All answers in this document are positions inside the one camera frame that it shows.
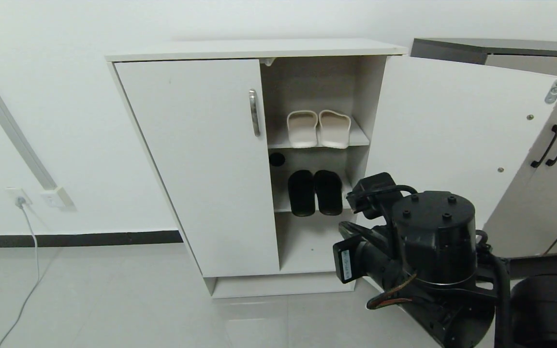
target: slipper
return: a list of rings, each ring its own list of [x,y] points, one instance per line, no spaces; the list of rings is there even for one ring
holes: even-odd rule
[[[314,181],[319,212],[323,215],[340,215],[343,212],[343,183],[338,174],[319,170],[315,173]]]
[[[320,143],[325,147],[347,148],[350,143],[352,119],[332,110],[319,113]]]
[[[287,134],[293,148],[317,146],[318,116],[311,110],[298,110],[287,115]]]
[[[308,170],[298,170],[287,181],[289,203],[296,216],[311,216],[315,212],[315,189],[313,174]]]

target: white cabinet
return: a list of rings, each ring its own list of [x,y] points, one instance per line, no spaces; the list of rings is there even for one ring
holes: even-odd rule
[[[406,52],[362,39],[243,40],[108,57],[214,297],[353,289],[334,275],[332,244],[356,216],[347,202],[339,216],[292,215],[296,170],[338,173],[343,194],[378,172],[453,191],[482,227],[549,118],[557,77]],[[350,146],[291,148],[286,116],[302,109],[350,115]],[[277,152],[284,164],[270,165]]]

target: black baseboard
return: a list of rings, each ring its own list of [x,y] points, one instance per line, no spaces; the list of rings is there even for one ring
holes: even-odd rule
[[[39,247],[97,247],[103,245],[182,243],[178,231],[38,235]],[[33,247],[30,235],[0,236],[0,247]]]

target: white floor tile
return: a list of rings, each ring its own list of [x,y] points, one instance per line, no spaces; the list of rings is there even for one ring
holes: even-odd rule
[[[212,300],[182,244],[41,248],[44,279],[2,348],[437,348],[356,291]],[[33,249],[0,249],[0,339],[35,280]],[[490,331],[479,347],[493,345]]]

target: open cabinet door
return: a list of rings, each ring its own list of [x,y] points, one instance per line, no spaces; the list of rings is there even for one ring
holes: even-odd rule
[[[484,223],[546,124],[557,77],[476,64],[389,57],[366,176],[450,191]],[[358,223],[365,218],[359,217]]]
[[[276,273],[259,61],[115,66],[203,276]]]

